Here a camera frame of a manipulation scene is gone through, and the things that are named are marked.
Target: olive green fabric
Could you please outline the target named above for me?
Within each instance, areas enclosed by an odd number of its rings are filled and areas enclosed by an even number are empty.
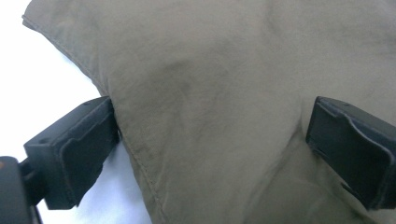
[[[304,142],[318,95],[396,124],[395,9],[33,0],[24,22],[110,95],[153,223],[396,223]]]

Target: seam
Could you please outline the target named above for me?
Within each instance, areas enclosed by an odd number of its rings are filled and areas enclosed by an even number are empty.
[[[83,63],[81,63],[80,60],[74,56],[74,54],[70,53],[63,44],[61,44],[59,41],[57,41],[55,38],[53,38],[48,32],[44,31],[44,29],[42,29],[41,26],[37,25],[36,23],[31,21],[26,16],[23,15],[22,18],[25,21],[27,21],[29,23],[29,25],[32,28],[34,28],[37,32],[41,33],[44,37],[46,37],[55,47],[57,47],[60,50],[60,52],[62,52],[64,55],[66,55],[67,58],[70,59],[70,61],[72,61],[75,65],[77,65],[79,67],[79,69],[82,71],[82,73],[84,73],[86,76],[91,78],[93,80],[93,82],[95,83],[95,85],[101,89],[100,90],[101,92],[107,92],[107,91],[104,91],[105,88],[102,86],[101,82],[98,81],[97,77],[92,75],[92,72],[90,71],[90,69],[88,69]],[[163,211],[163,204],[161,203],[159,194],[157,193],[157,191],[154,188],[154,182],[152,181],[152,178],[149,176],[148,169],[143,164],[140,157],[138,155],[136,155],[136,153],[132,150],[132,147],[131,147],[131,144],[129,143],[129,141],[126,138],[123,138],[123,140],[129,149],[128,151],[131,152],[132,156],[134,157],[138,166],[140,167],[140,170],[142,171],[142,173],[146,179],[146,182],[148,183],[148,187],[151,191],[151,195],[153,196],[154,201],[160,206],[161,219],[162,219],[161,223],[166,223],[167,218],[166,218],[165,212]]]

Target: fabric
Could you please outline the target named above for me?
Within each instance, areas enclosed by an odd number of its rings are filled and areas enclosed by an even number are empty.
[[[318,95],[396,124],[395,9],[33,0],[24,22],[110,95],[153,223],[394,223],[304,135]]]

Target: white background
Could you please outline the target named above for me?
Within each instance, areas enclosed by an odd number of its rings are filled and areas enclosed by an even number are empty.
[[[0,1],[0,156],[26,158],[23,144],[81,103],[99,96],[83,76],[42,35],[24,27],[27,0]],[[150,223],[141,192],[122,145],[105,162],[79,208],[48,211],[44,224]]]

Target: white surface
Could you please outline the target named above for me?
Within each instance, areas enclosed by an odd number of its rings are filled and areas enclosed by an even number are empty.
[[[29,1],[0,2],[0,156],[26,158],[23,144],[79,104],[99,96],[91,81],[42,35],[22,26]],[[48,211],[44,224],[150,223],[128,155],[118,146],[79,208]]]

